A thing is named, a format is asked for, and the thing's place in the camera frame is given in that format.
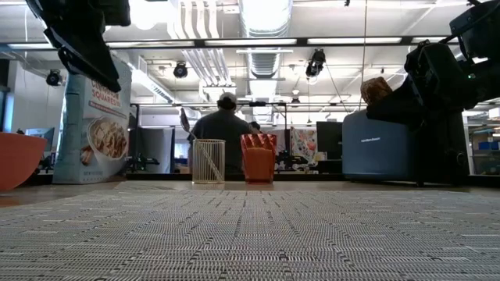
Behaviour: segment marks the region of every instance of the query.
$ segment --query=pipe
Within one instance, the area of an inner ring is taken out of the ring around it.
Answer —
[[[215,1],[209,1],[209,31],[212,38],[219,38],[219,31],[217,30],[217,7]],[[223,50],[220,48],[216,49],[215,55],[216,60],[218,60],[220,64],[220,69],[222,70],[226,84],[231,85],[233,82],[231,81],[231,76],[229,69],[227,68]]]
[[[172,39],[186,39],[186,34],[182,30],[182,23],[180,22],[181,12],[181,9],[178,7],[173,7],[173,11],[170,13],[167,24],[167,32]],[[195,61],[193,54],[189,51],[182,50],[182,55],[186,58],[187,62],[191,64],[193,69],[195,69],[198,77],[200,77],[206,85],[210,85],[212,83],[211,80],[206,76],[199,62]]]
[[[186,31],[187,37],[190,39],[196,38],[196,34],[193,31],[193,5],[191,1],[184,2],[184,30]],[[217,85],[217,79],[215,73],[212,71],[212,67],[210,66],[210,62],[206,59],[205,54],[203,54],[203,50],[192,50],[191,54],[196,57],[196,60],[200,63],[200,66],[208,73],[208,77],[212,82],[212,85]]]
[[[178,39],[178,36],[176,34],[176,24],[175,24],[175,15],[177,14],[177,11],[174,10],[174,7],[171,7],[171,10],[167,13],[167,25],[166,25],[166,32],[170,36],[170,39]],[[205,84],[208,85],[209,83],[207,80],[204,78],[204,76],[200,73],[199,68],[196,67],[196,65],[193,63],[193,60],[191,59],[191,56],[185,51],[182,50],[182,55],[186,58],[186,61],[189,62],[193,70],[195,71],[196,75],[200,78],[200,80]]]
[[[208,38],[208,34],[205,29],[205,3],[203,0],[196,0],[196,9],[198,11],[198,20],[196,21],[196,30],[201,38]],[[213,49],[206,50],[209,54],[210,59],[213,62],[213,65],[216,68],[217,74],[219,75],[219,80],[221,85],[226,85],[226,76],[223,74],[223,70],[220,68],[219,61],[217,60],[216,54]]]

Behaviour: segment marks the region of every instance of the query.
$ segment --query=ceiling light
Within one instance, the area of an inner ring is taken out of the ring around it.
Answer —
[[[430,43],[438,43],[439,41],[445,39],[445,37],[438,37],[438,36],[429,36],[429,37],[414,37],[412,39],[412,43],[420,43],[422,41],[428,40]],[[451,43],[458,43],[459,39],[458,38],[453,38],[449,42]]]
[[[147,104],[147,105],[139,104],[139,106],[142,108],[168,108],[168,107],[173,107],[174,105],[175,104]]]
[[[18,44],[7,44],[7,47],[11,48],[13,51],[23,51],[23,50],[55,50],[49,43],[18,43]]]
[[[192,47],[195,45],[193,41],[115,41],[106,42],[106,44],[113,49],[120,48],[161,48],[161,47]]]
[[[291,49],[243,49],[236,50],[237,54],[291,54]]]
[[[471,111],[464,111],[462,112],[462,116],[476,116],[480,114],[484,114],[485,112],[471,112]]]
[[[0,5],[27,5],[26,1],[0,1]]]
[[[190,103],[187,103],[187,104],[182,104],[182,106],[184,106],[184,107],[217,107],[216,104],[209,104],[209,103],[206,103],[206,104],[190,104]]]
[[[481,62],[486,62],[488,60],[488,58],[472,58],[472,60],[474,61],[474,63],[481,63]]]
[[[390,44],[401,42],[401,37],[367,37],[367,44]],[[311,38],[307,40],[307,44],[365,44],[363,37],[347,37],[347,38]]]
[[[130,20],[140,30],[152,29],[163,17],[166,2],[130,0]]]
[[[297,44],[297,39],[228,39],[228,40],[207,40],[207,46],[255,46],[255,45],[292,45]]]

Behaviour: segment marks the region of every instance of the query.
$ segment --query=food package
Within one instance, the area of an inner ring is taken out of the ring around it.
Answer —
[[[104,182],[125,166],[132,73],[118,58],[113,62],[120,75],[118,93],[85,76],[68,76],[54,183]]]

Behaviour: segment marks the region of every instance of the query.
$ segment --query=man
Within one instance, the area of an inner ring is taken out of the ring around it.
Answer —
[[[234,94],[220,95],[217,105],[219,110],[198,120],[192,133],[199,139],[226,141],[226,173],[242,173],[241,135],[252,133],[250,126],[234,114],[236,111]],[[187,139],[192,147],[193,137],[190,135]]]

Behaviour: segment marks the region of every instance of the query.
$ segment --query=wire basket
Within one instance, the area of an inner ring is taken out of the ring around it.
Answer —
[[[225,140],[193,141],[193,183],[223,183]]]

